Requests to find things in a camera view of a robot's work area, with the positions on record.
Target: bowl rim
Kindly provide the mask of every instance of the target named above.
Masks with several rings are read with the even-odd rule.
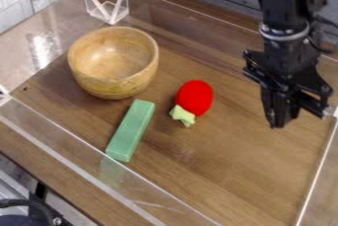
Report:
[[[76,49],[79,43],[80,43],[84,39],[90,38],[91,36],[94,36],[94,35],[95,35],[96,33],[99,33],[99,32],[108,32],[108,31],[111,31],[111,30],[127,30],[127,31],[134,31],[134,32],[138,32],[139,34],[142,34],[142,35],[150,40],[150,42],[151,42],[151,44],[152,44],[152,46],[154,46],[154,48],[155,48],[155,53],[154,53],[154,55],[152,55],[152,60],[151,60],[150,64],[148,64],[139,72],[136,72],[135,74],[130,75],[128,77],[124,77],[124,78],[120,78],[120,79],[108,79],[108,80],[103,80],[103,79],[99,79],[99,78],[92,77],[92,76],[87,75],[86,73],[83,73],[76,67],[74,67],[74,65],[71,64],[71,61],[70,61],[70,60],[74,58],[75,49]],[[152,67],[154,65],[156,65],[158,62],[159,62],[159,52],[160,52],[160,51],[159,51],[158,42],[155,41],[154,37],[152,37],[148,33],[146,33],[144,31],[142,31],[142,30],[139,30],[139,29],[135,29],[135,28],[132,28],[132,27],[110,26],[110,27],[103,27],[103,28],[99,28],[99,29],[91,31],[90,33],[87,33],[86,35],[83,35],[83,36],[75,41],[75,43],[72,44],[72,46],[70,47],[68,52],[67,52],[67,63],[68,63],[68,66],[70,66],[70,68],[71,68],[71,70],[72,70],[71,72],[79,73],[83,77],[90,78],[90,79],[92,79],[92,80],[95,80],[95,81],[98,81],[98,82],[102,82],[102,83],[111,83],[111,82],[116,82],[116,83],[118,83],[118,82],[122,82],[122,81],[131,80],[131,79],[134,79],[135,77],[139,77],[140,73],[144,73],[144,71],[146,71],[147,69],[151,69],[151,67]]]

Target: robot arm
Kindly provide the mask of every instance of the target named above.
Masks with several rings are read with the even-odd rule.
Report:
[[[327,0],[259,0],[265,52],[247,50],[245,75],[261,84],[262,102],[271,127],[283,127],[301,109],[326,114],[330,85],[317,72],[323,49],[318,17]]]

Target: wooden table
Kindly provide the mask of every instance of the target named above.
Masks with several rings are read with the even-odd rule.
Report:
[[[249,17],[195,0],[170,1],[245,28],[258,26]],[[136,97],[155,102],[158,109],[127,166],[223,225],[291,225],[333,119],[302,113],[286,129],[271,130],[259,87],[237,72],[246,46],[261,48],[259,36],[206,23],[205,36],[189,40],[185,29],[181,36],[163,30],[171,14],[156,9],[154,26],[134,18],[123,23],[152,34],[162,59],[156,80]],[[329,63],[321,69],[333,81]],[[197,125],[185,129],[169,112],[177,89],[195,78],[213,85],[215,103]],[[102,151],[134,101],[108,102],[86,94],[72,79],[66,53],[12,95]],[[3,153],[99,224],[151,225],[3,124],[0,132]]]

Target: wooden bowl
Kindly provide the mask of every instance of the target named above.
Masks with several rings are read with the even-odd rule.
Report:
[[[159,46],[136,29],[103,28],[75,42],[68,65],[78,84],[91,95],[124,99],[139,94],[155,78]]]

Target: wooden surface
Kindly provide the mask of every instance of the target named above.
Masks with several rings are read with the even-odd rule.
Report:
[[[170,1],[257,28],[257,22],[246,16],[225,13],[211,5],[194,0]],[[189,40],[186,35],[193,31],[189,24],[182,22],[182,35],[174,35],[166,30],[171,14],[156,9],[159,19],[152,21],[154,25],[134,18],[126,22],[148,31],[160,45],[160,72],[148,90],[138,96],[155,102],[158,110],[127,166],[223,225],[291,225],[333,120],[302,113],[286,129],[270,130],[259,87],[237,72],[245,65],[241,59],[245,47],[261,47],[259,36],[231,26],[202,24],[205,35]],[[329,64],[322,69],[327,77],[334,76]],[[197,125],[185,129],[170,119],[169,112],[179,86],[195,78],[213,85],[215,103]],[[86,94],[71,76],[66,54],[14,96],[100,150],[134,100],[107,102]],[[111,220],[119,218],[116,225],[148,225],[84,183],[76,173],[28,146],[8,128],[0,129],[6,134],[0,139],[3,152],[98,222],[111,225]]]

